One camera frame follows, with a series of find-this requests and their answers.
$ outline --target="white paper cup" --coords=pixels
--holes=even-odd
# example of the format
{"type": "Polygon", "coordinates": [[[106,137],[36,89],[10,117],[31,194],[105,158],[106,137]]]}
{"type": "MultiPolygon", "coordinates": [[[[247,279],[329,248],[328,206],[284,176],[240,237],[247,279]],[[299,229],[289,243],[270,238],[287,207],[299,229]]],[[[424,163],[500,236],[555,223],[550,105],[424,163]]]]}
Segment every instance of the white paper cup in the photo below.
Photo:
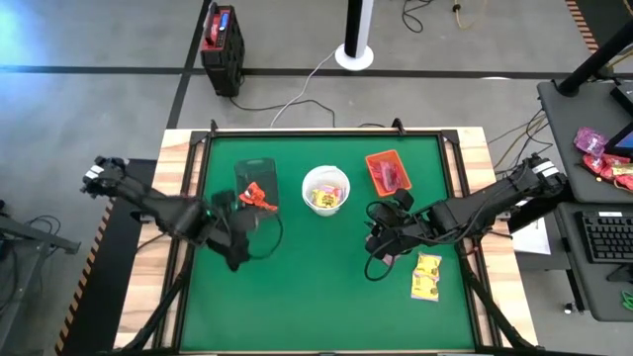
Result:
{"type": "Polygon", "coordinates": [[[301,190],[304,202],[306,202],[306,205],[308,205],[310,209],[322,217],[331,217],[338,212],[340,207],[347,200],[347,197],[349,197],[349,179],[347,179],[343,171],[335,166],[319,166],[306,174],[301,190]],[[313,190],[324,185],[339,188],[342,191],[340,202],[336,207],[320,208],[313,204],[313,190]]]}

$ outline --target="keyboard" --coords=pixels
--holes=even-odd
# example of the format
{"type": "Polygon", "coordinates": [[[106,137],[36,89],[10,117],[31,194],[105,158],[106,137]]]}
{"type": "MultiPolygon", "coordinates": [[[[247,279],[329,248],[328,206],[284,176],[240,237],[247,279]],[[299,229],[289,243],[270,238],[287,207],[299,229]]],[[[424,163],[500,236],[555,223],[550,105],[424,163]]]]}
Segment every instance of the keyboard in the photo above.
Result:
{"type": "Polygon", "coordinates": [[[633,215],[577,213],[577,219],[589,262],[633,263],[633,215]]]}

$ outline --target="orange plastic basket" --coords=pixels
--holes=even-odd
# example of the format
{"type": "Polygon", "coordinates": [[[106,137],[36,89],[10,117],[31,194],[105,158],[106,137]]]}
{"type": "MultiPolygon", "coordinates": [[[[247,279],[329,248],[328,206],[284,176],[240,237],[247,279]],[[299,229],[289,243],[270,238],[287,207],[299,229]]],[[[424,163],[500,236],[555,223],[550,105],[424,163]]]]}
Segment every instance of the orange plastic basket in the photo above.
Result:
{"type": "Polygon", "coordinates": [[[400,160],[400,156],[398,155],[398,152],[395,149],[390,149],[384,152],[370,154],[365,157],[365,162],[367,163],[367,169],[369,169],[369,176],[372,177],[372,181],[374,182],[374,187],[376,187],[376,193],[378,193],[379,197],[388,197],[396,193],[395,190],[394,191],[385,190],[385,187],[383,187],[383,184],[372,174],[372,165],[380,161],[388,161],[388,162],[395,163],[396,166],[398,166],[400,175],[403,177],[403,185],[401,188],[407,189],[407,190],[411,189],[411,181],[408,180],[408,175],[407,175],[407,172],[405,171],[405,166],[403,165],[403,162],[400,160]]]}

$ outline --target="green mat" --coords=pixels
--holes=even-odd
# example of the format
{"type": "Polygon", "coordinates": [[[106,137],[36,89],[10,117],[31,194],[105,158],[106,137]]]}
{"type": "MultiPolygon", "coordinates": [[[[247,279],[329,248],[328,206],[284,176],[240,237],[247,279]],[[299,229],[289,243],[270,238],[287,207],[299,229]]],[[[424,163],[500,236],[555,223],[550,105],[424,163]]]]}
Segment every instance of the green mat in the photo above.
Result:
{"type": "MultiPolygon", "coordinates": [[[[438,303],[410,297],[416,252],[400,258],[381,282],[363,275],[365,207],[378,198],[364,157],[387,149],[401,156],[414,208],[446,198],[435,137],[214,138],[206,198],[234,189],[237,161],[273,158],[285,233],[270,258],[247,262],[237,273],[213,251],[197,251],[182,351],[473,349],[452,246],[416,250],[443,257],[438,303]],[[325,164],[339,167],[351,183],[347,202],[330,218],[317,216],[301,197],[306,173],[325,164]]],[[[251,253],[267,251],[278,234],[275,220],[263,222],[249,236],[251,253]]],[[[376,260],[370,273],[385,268],[376,260]]]]}

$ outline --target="white cable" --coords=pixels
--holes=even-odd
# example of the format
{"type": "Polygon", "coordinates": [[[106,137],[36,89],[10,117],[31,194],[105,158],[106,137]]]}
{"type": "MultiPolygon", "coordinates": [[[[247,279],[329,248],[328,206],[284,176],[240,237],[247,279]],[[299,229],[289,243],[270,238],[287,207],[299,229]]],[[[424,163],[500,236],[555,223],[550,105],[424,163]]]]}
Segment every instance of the white cable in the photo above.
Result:
{"type": "Polygon", "coordinates": [[[279,119],[281,117],[281,114],[286,110],[286,108],[288,108],[289,106],[291,106],[294,102],[296,102],[297,100],[299,100],[299,98],[301,98],[302,96],[304,96],[304,94],[306,94],[306,89],[308,88],[308,83],[310,82],[310,79],[313,77],[313,75],[315,75],[315,73],[317,72],[317,70],[324,64],[326,63],[330,58],[332,58],[332,56],[336,53],[336,49],[332,51],[332,53],[329,54],[329,56],[327,56],[324,60],[322,60],[315,68],[315,70],[313,70],[312,73],[310,73],[310,75],[308,76],[308,78],[306,79],[306,84],[304,84],[304,90],[301,91],[301,94],[299,94],[298,96],[294,97],[291,101],[288,102],[288,104],[284,105],[283,108],[281,108],[281,110],[279,110],[279,113],[277,113],[277,115],[275,115],[275,118],[273,119],[273,121],[270,123],[270,128],[273,127],[273,125],[275,125],[275,122],[277,121],[277,119],[279,119]]]}

